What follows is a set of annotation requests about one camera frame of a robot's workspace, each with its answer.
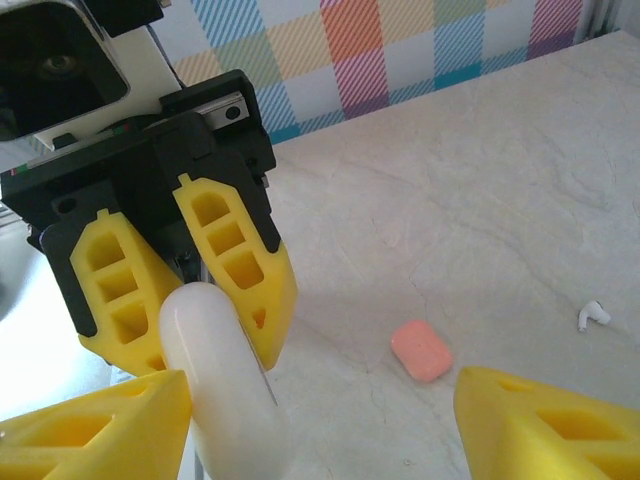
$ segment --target plaid wallpaper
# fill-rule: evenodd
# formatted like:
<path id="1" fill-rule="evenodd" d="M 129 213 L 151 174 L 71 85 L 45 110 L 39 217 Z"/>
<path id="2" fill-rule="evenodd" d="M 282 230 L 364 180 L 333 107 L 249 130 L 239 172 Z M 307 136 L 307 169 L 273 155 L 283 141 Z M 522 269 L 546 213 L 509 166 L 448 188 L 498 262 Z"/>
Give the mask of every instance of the plaid wallpaper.
<path id="1" fill-rule="evenodd" d="M 274 143 L 572 45 L 586 0 L 173 0 L 156 31 L 192 85 L 233 68 Z"/>

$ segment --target marble surface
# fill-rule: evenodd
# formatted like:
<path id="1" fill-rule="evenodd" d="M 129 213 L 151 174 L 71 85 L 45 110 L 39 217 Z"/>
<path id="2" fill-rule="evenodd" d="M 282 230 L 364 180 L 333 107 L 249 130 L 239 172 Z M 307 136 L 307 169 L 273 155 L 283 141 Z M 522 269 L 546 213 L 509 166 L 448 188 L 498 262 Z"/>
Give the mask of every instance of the marble surface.
<path id="1" fill-rule="evenodd" d="M 289 479 L 468 479 L 463 366 L 640 408 L 640 41 L 613 34 L 276 147 Z M 599 300 L 611 327 L 577 314 Z M 427 319 L 430 385 L 389 348 Z"/>

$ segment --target pink eraser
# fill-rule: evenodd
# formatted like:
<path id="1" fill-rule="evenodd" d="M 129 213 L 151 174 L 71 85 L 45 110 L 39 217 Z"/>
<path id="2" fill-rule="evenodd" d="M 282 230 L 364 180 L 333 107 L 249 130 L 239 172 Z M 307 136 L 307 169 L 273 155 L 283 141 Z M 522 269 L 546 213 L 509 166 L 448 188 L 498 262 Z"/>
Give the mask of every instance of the pink eraser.
<path id="1" fill-rule="evenodd" d="M 400 327 L 391 337 L 391 350 L 409 375 L 420 382 L 431 382 L 453 365 L 449 347 L 422 320 L 413 320 Z"/>

